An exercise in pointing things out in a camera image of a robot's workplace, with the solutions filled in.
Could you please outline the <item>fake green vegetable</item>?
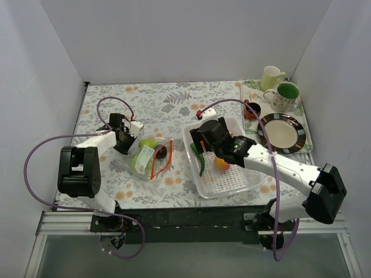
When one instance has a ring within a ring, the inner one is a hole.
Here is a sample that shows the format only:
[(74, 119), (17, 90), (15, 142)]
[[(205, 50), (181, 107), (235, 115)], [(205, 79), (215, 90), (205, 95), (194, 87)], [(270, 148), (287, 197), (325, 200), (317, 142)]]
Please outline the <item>fake green vegetable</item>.
[(193, 153), (195, 154), (195, 156), (197, 157), (198, 161), (200, 162), (200, 167), (201, 168), (199, 169), (199, 176), (201, 177), (203, 175), (204, 170), (205, 170), (205, 159), (203, 157), (203, 153), (201, 153), (197, 150), (194, 143), (191, 143), (190, 147), (191, 147)]

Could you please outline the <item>fake green pear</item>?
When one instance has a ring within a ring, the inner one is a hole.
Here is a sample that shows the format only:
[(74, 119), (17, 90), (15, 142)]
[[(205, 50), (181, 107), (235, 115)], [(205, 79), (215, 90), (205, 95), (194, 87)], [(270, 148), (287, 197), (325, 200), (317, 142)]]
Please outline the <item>fake green pear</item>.
[(139, 148), (143, 146), (148, 146), (152, 149), (154, 149), (158, 145), (158, 142), (156, 140), (151, 139), (142, 139), (139, 141)]

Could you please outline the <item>clear zip top bag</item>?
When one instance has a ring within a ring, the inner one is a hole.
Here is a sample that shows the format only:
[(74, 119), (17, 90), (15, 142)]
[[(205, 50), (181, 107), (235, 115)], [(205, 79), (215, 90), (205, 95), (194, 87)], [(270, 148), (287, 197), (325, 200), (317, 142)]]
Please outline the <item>clear zip top bag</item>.
[(131, 174), (153, 180), (170, 167), (173, 142), (173, 138), (141, 138), (118, 162)]

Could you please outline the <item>fake green cabbage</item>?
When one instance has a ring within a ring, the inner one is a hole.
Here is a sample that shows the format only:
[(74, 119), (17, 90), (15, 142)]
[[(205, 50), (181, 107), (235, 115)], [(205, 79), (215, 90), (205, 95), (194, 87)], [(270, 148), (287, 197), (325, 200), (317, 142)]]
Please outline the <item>fake green cabbage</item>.
[(151, 156), (143, 153), (137, 153), (131, 162), (131, 169), (137, 174), (147, 174), (150, 170)]

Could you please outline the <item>fake dark plum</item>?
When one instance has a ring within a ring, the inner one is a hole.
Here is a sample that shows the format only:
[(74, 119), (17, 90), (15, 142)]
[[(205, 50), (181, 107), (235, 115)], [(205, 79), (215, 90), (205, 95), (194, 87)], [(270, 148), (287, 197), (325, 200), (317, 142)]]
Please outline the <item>fake dark plum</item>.
[(164, 146), (161, 146), (161, 145), (157, 145), (155, 147), (155, 151), (156, 151), (156, 155), (155, 155), (156, 159), (164, 159), (168, 155), (167, 147), (164, 147)]

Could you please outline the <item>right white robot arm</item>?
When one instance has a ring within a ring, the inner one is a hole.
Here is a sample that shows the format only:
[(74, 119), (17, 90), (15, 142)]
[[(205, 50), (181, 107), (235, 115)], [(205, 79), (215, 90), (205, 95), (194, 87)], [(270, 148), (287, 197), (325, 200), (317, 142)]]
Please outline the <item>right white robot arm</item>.
[(290, 199), (268, 202), (259, 217), (267, 229), (273, 231), (287, 221), (306, 217), (323, 224), (334, 222), (347, 194), (336, 167), (316, 167), (271, 154), (252, 139), (231, 135), (224, 118), (187, 125), (184, 132), (199, 152), (213, 152), (229, 164), (278, 178), (300, 192)]

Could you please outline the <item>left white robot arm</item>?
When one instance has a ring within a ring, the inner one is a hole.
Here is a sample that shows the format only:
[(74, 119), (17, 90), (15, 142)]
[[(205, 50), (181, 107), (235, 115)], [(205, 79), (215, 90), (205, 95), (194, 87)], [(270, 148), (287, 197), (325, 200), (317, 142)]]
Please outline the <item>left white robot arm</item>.
[(98, 223), (116, 232), (124, 225), (119, 204), (101, 188), (100, 157), (114, 149), (127, 155), (144, 125), (125, 115), (111, 113), (108, 125), (97, 134), (60, 152), (57, 187), (60, 193), (76, 198), (93, 210)]

